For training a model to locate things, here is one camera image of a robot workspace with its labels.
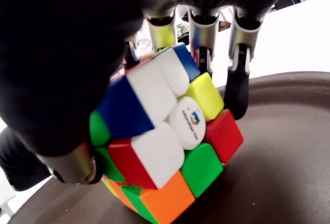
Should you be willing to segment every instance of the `cube center logo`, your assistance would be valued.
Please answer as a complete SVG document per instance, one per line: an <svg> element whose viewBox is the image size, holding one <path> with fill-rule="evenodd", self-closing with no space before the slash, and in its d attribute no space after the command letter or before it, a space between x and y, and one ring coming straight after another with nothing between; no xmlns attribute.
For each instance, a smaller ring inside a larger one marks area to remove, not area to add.
<svg viewBox="0 0 330 224"><path fill-rule="evenodd" d="M198 115L196 112L191 113L190 120L193 125L198 125L198 123L200 122L200 119L198 118Z"/></svg>

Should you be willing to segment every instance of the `black fingertip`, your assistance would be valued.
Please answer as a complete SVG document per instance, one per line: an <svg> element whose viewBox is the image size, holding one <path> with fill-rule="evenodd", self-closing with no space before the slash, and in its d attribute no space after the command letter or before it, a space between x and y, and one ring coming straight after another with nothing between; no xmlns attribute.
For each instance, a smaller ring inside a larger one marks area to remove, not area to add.
<svg viewBox="0 0 330 224"><path fill-rule="evenodd" d="M236 120L245 115L249 103L248 75L240 71L228 71L224 102L225 109L230 109Z"/></svg>

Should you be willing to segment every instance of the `rubik's cube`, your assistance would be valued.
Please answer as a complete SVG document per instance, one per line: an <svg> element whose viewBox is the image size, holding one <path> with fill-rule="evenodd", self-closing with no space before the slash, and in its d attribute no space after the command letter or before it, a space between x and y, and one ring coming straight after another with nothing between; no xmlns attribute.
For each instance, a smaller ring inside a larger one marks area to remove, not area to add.
<svg viewBox="0 0 330 224"><path fill-rule="evenodd" d="M223 107L183 43L135 66L111 84L90 115L105 185L151 223L171 223L243 142Z"/></svg>

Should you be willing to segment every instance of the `green sticker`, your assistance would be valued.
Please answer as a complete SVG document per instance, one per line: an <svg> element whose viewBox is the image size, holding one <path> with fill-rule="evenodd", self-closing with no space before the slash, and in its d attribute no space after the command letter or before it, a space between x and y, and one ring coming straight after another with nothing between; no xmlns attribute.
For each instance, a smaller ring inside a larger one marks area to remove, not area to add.
<svg viewBox="0 0 330 224"><path fill-rule="evenodd" d="M101 163L103 168L103 174L109 179L115 182L125 182L124 176L119 172L115 164L113 163L108 149L106 148L94 148L94 156L97 163Z"/></svg>
<svg viewBox="0 0 330 224"><path fill-rule="evenodd" d="M92 146L107 145L111 139L111 134L97 110L89 116L89 133Z"/></svg>
<svg viewBox="0 0 330 224"><path fill-rule="evenodd" d="M158 223L140 199L142 188L131 185L122 186L121 188L126 197L130 200L135 209L138 211L139 215L141 215L144 219L147 219L151 223Z"/></svg>
<svg viewBox="0 0 330 224"><path fill-rule="evenodd" d="M201 196L222 171L222 164L210 144L202 143L186 151L181 172L195 197Z"/></svg>

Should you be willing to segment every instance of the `robotic hand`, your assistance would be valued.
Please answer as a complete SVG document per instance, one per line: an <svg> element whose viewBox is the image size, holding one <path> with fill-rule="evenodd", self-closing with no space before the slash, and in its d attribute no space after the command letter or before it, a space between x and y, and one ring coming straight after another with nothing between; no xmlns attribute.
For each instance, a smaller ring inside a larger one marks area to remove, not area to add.
<svg viewBox="0 0 330 224"><path fill-rule="evenodd" d="M275 1L1 0L0 116L61 181L97 182L102 171L89 152L89 114L143 13L158 51L176 41L169 29L173 7L189 5L191 52L211 73L220 8L235 7L224 101L238 119L248 105L249 62L262 19Z"/></svg>

